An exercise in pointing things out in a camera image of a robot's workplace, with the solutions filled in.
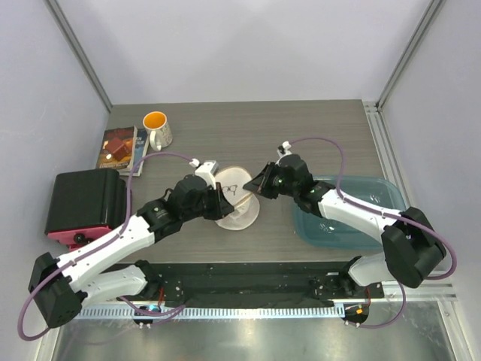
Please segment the white mesh laundry bag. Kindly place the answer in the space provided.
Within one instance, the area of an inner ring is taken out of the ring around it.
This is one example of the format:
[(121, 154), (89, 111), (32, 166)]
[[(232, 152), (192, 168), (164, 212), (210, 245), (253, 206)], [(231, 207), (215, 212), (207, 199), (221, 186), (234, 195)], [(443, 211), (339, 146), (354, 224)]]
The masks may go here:
[(244, 189), (244, 185), (253, 177), (242, 167), (230, 166), (220, 170), (216, 181), (222, 185), (222, 192), (234, 211), (216, 224), (230, 231), (241, 231), (250, 227), (260, 212), (260, 203), (256, 196)]

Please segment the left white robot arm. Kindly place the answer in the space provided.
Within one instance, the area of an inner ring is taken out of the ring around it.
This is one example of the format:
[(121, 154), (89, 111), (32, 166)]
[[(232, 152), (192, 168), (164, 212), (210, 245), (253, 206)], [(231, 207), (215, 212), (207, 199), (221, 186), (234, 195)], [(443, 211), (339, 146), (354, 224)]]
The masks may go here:
[(84, 287), (102, 271), (179, 232), (190, 220), (221, 220), (233, 211), (219, 182), (209, 185), (202, 177), (187, 175), (93, 243), (58, 258), (40, 255), (33, 265), (27, 300), (36, 304), (48, 328), (63, 326), (80, 313), (88, 295)]

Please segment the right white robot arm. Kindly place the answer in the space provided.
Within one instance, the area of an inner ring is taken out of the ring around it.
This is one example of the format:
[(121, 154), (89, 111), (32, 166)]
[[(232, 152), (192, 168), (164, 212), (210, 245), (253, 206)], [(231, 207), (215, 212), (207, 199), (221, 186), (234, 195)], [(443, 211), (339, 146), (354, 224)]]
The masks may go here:
[(446, 257), (445, 246), (422, 211), (383, 208), (343, 193), (315, 179), (297, 154), (269, 162), (244, 189), (266, 199), (289, 196), (304, 213), (344, 223), (382, 245), (382, 252), (348, 262), (339, 279), (346, 296), (358, 296), (366, 286), (383, 281), (417, 288)]

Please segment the blue cover book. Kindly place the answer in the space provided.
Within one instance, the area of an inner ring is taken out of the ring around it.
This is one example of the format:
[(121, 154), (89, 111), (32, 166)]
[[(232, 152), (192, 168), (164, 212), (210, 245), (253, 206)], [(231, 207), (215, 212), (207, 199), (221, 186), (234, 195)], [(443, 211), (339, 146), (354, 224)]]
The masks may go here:
[[(139, 129), (137, 132), (137, 138), (135, 140), (135, 148), (134, 148), (134, 159), (132, 162), (132, 166), (135, 165), (140, 159), (147, 155), (147, 151), (149, 148), (149, 135), (146, 129)], [(135, 172), (132, 177), (140, 177), (143, 171), (144, 161), (141, 161), (138, 167), (135, 169)], [(131, 169), (122, 169), (119, 173), (123, 177), (129, 176)]]

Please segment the white mug orange inside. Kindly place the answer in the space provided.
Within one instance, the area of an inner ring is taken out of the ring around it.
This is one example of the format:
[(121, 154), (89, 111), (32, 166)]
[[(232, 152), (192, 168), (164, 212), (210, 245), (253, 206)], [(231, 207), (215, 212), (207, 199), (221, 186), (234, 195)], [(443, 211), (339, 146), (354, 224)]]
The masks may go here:
[(168, 118), (161, 111), (146, 114), (143, 118), (143, 125), (148, 132), (149, 143), (154, 151), (160, 152), (172, 143), (173, 135)]

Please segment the blue plastic tub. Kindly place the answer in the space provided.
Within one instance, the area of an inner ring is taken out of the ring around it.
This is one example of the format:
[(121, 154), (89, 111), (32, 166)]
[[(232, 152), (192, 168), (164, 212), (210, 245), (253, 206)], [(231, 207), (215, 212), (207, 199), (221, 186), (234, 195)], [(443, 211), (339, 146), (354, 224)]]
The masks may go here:
[[(343, 176), (341, 191), (358, 203), (370, 203), (373, 208), (407, 209), (401, 192), (387, 180), (377, 177)], [(368, 213), (351, 205), (338, 211), (328, 203), (327, 217), (320, 218), (292, 206), (296, 234), (316, 247), (345, 250), (381, 251), (382, 241), (376, 221), (367, 219)]]

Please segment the brown cover book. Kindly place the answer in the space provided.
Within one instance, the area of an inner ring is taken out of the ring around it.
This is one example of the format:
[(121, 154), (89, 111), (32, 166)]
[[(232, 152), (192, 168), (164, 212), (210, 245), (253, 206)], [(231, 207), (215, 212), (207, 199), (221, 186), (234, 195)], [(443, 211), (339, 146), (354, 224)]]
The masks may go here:
[(108, 129), (104, 132), (96, 168), (130, 170), (134, 162), (136, 126)]

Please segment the black and pink box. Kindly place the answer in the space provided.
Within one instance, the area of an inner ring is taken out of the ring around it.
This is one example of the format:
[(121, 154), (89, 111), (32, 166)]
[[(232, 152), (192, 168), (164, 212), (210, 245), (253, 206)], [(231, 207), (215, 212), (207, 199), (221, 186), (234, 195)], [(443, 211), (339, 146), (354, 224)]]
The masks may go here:
[(56, 176), (45, 235), (77, 250), (120, 226), (126, 218), (126, 182), (112, 169)]

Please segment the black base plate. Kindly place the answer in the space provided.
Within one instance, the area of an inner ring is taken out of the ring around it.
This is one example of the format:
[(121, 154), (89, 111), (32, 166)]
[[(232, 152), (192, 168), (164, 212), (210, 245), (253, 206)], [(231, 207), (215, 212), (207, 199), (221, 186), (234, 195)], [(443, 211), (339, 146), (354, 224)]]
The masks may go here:
[(188, 308), (311, 308), (336, 299), (350, 301), (384, 297), (381, 283), (348, 284), (344, 262), (153, 263), (160, 278), (148, 296), (168, 307)]

